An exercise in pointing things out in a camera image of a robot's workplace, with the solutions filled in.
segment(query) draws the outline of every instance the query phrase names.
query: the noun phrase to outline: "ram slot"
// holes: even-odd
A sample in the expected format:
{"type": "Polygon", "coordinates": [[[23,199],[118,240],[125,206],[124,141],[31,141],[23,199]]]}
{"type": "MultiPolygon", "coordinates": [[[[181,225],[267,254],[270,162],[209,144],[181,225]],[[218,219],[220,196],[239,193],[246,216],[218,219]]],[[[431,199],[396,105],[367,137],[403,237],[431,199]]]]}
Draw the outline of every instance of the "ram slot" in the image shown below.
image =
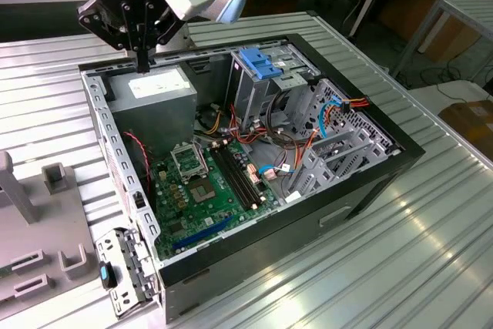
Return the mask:
{"type": "Polygon", "coordinates": [[[233,154],[225,147],[221,152],[223,158],[228,162],[228,164],[233,168],[233,171],[238,175],[238,180],[242,183],[243,188],[247,191],[249,198],[257,205],[260,205],[260,198],[253,188],[252,182],[247,178],[245,173],[241,170],[241,168],[236,164],[236,161],[233,157],[233,154]]]}
{"type": "Polygon", "coordinates": [[[260,198],[245,174],[236,166],[234,159],[231,162],[233,157],[228,158],[228,154],[230,154],[230,151],[224,148],[211,151],[212,158],[233,189],[234,194],[240,200],[242,208],[251,210],[254,204],[260,205],[260,198]]]}

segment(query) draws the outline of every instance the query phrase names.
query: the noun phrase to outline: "pci slot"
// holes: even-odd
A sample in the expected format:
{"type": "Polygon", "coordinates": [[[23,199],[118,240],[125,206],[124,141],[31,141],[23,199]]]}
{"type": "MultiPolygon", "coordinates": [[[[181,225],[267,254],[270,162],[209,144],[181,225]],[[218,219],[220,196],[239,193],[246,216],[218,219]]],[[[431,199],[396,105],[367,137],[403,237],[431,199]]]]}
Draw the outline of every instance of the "pci slot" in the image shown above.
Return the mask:
{"type": "Polygon", "coordinates": [[[233,155],[226,147],[212,149],[211,156],[221,173],[233,189],[234,194],[240,200],[242,208],[247,211],[259,206],[261,200],[250,180],[237,166],[233,155]]]}
{"type": "Polygon", "coordinates": [[[201,230],[198,233],[195,233],[193,235],[190,235],[189,237],[182,239],[176,243],[173,244],[173,249],[178,250],[181,247],[186,247],[192,243],[195,243],[198,240],[203,240],[215,233],[219,233],[222,229],[224,229],[227,224],[233,219],[233,217],[228,217],[227,219],[224,219],[220,221],[219,223],[216,223],[215,225],[212,225],[211,227],[208,227],[207,229],[201,230]]]}

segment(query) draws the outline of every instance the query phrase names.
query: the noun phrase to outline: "metal table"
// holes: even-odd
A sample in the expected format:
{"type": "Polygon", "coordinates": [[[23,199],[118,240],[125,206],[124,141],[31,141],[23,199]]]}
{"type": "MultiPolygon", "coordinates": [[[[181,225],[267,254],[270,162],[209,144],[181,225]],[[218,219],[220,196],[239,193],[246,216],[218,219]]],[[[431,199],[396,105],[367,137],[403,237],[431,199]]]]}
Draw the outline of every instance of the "metal table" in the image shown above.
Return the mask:
{"type": "MultiPolygon", "coordinates": [[[[426,149],[370,208],[180,318],[173,327],[493,325],[493,165],[327,23],[307,13],[189,27],[198,45],[300,33],[426,149]]],[[[0,147],[15,175],[76,168],[94,238],[125,226],[76,66],[121,56],[92,36],[0,45],[0,147]]],[[[150,304],[117,322],[98,280],[2,327],[165,327],[150,304]]]]}
{"type": "MultiPolygon", "coordinates": [[[[426,50],[450,15],[453,15],[455,18],[477,31],[481,36],[493,41],[493,0],[437,0],[420,24],[418,30],[413,34],[413,37],[406,45],[406,48],[402,51],[399,62],[391,71],[393,77],[397,76],[397,74],[410,62],[418,44],[424,38],[424,34],[426,34],[431,25],[437,20],[438,16],[440,16],[440,18],[423,41],[423,44],[418,50],[419,52],[424,52],[426,50]]],[[[481,62],[478,72],[480,72],[491,59],[493,59],[493,54],[489,55],[481,62]]],[[[477,73],[471,77],[471,80],[474,79],[477,73]]]]}

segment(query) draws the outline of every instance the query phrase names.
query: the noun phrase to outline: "green circuit board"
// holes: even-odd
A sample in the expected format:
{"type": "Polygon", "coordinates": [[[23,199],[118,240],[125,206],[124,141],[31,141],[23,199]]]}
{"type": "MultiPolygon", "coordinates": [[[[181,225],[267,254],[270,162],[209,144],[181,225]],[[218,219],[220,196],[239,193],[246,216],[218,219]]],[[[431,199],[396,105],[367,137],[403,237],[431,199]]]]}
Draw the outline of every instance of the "green circuit board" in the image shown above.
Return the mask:
{"type": "MultiPolygon", "coordinates": [[[[246,165],[250,163],[238,142],[230,143],[227,148],[246,165]]],[[[268,183],[261,180],[261,184],[254,188],[265,200],[256,210],[245,210],[228,184],[227,176],[222,174],[215,163],[209,148],[203,150],[203,158],[209,169],[208,176],[190,180],[189,183],[182,181],[171,156],[151,165],[156,179],[156,219],[161,228],[156,249],[161,260],[182,253],[204,240],[214,238],[218,233],[233,229],[279,206],[268,183]],[[220,230],[210,233],[215,227],[220,230]],[[197,235],[200,236],[197,241],[176,248],[180,241],[197,235]]],[[[190,167],[196,166],[196,161],[192,153],[179,158],[182,168],[188,167],[187,163],[190,167]]]]}

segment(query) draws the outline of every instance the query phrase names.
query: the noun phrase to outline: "chipset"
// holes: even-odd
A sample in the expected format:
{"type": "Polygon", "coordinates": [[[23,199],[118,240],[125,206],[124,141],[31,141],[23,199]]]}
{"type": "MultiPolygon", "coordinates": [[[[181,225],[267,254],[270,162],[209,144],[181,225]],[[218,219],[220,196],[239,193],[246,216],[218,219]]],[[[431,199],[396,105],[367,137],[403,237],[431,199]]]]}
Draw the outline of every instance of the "chipset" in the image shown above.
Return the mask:
{"type": "Polygon", "coordinates": [[[188,185],[188,189],[196,203],[201,203],[216,196],[213,184],[207,178],[191,182],[188,185]]]}

